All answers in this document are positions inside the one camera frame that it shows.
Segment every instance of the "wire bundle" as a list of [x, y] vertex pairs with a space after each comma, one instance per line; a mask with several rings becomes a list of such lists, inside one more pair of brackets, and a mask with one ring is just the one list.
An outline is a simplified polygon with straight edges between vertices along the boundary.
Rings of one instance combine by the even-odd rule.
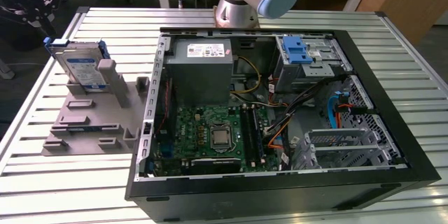
[[254, 88], [247, 89], [247, 90], [235, 90], [235, 91], [231, 91], [232, 94], [246, 94], [246, 93], [254, 92], [260, 87], [262, 75], [260, 75], [260, 71], [259, 71], [258, 67], [254, 65], [254, 63], [246, 57], [239, 56], [238, 58], [242, 59], [242, 60], [244, 60], [251, 65], [251, 67], [254, 68], [255, 72], [258, 73], [258, 78], [259, 78], [258, 84], [255, 85]]
[[316, 84], [314, 84], [310, 88], [307, 88], [294, 99], [294, 101], [291, 102], [290, 106], [287, 107], [283, 116], [276, 120], [276, 122], [270, 126], [270, 128], [267, 129], [267, 132], [272, 131], [276, 127], [280, 126], [279, 131], [276, 132], [276, 134], [274, 135], [270, 143], [268, 143], [268, 147], [270, 148], [282, 148], [282, 146], [274, 145], [274, 140], [275, 138], [279, 136], [279, 134], [282, 133], [282, 131], [284, 130], [284, 128], [287, 127], [288, 123], [291, 122], [291, 117], [295, 114], [299, 106], [302, 106], [304, 104], [306, 101], [308, 101], [319, 92], [319, 90], [322, 89], [322, 87], [324, 85], [327, 85], [328, 83], [334, 82], [334, 81], [343, 81], [347, 78], [347, 74], [342, 74], [339, 76], [335, 76], [332, 78], [326, 78], [323, 80], [320, 80]]

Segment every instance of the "floor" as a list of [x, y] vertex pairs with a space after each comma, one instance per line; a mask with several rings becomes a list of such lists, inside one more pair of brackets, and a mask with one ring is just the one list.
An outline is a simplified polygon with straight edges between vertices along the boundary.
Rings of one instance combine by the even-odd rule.
[[[208, 0], [210, 4], [218, 4], [219, 0]], [[54, 26], [62, 35], [72, 20], [79, 6], [92, 7], [159, 7], [158, 0], [64, 0], [56, 12]], [[184, 0], [184, 7], [194, 8], [194, 0]], [[24, 47], [40, 45], [44, 37], [26, 26], [0, 21], [0, 54], [2, 59], [16, 73], [12, 80], [0, 79], [0, 137], [8, 129], [8, 123], [15, 119], [30, 90], [35, 84], [44, 64], [50, 58], [44, 48], [39, 46], [30, 51], [20, 51]], [[422, 40], [416, 49], [440, 74], [448, 81], [448, 26], [434, 26]]]

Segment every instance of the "blue drive bracket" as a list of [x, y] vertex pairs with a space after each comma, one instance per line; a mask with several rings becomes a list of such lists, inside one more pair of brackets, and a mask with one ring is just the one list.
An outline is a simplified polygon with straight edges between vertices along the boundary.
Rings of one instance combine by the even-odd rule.
[[300, 37], [283, 37], [283, 47], [287, 51], [290, 64], [311, 64], [314, 58], [307, 54], [307, 45], [303, 43]]
[[110, 59], [111, 55], [110, 55], [110, 52], [107, 51], [106, 42], [103, 40], [100, 40], [100, 42], [99, 42], [99, 49], [102, 51], [104, 59]]

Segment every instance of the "yellow wire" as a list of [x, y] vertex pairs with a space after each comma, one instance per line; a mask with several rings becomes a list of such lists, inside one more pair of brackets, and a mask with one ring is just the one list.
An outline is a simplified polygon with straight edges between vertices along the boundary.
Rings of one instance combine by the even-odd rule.
[[252, 62], [247, 58], [244, 58], [243, 56], [239, 56], [238, 58], [243, 59], [251, 65], [251, 67], [255, 69], [255, 71], [258, 73], [258, 77], [259, 77], [258, 84], [255, 85], [254, 88], [251, 88], [248, 90], [235, 90], [235, 91], [231, 91], [232, 94], [244, 94], [244, 93], [252, 92], [254, 90], [256, 90], [259, 88], [260, 83], [262, 83], [262, 75], [260, 75], [258, 67], [252, 64]]

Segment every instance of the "aluminum table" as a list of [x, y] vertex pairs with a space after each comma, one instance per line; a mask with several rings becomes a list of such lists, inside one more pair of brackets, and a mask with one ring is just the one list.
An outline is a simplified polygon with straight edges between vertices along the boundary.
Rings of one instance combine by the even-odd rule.
[[[276, 20], [260, 18], [260, 26], [350, 32], [443, 179], [362, 210], [214, 223], [447, 223], [448, 86], [388, 18], [375, 13], [291, 11]], [[132, 81], [151, 77], [160, 27], [214, 27], [212, 10], [80, 8], [64, 38], [103, 38], [118, 72]], [[124, 200], [131, 154], [40, 155], [68, 93], [67, 81], [51, 59], [0, 143], [0, 222], [152, 223], [135, 203]]]

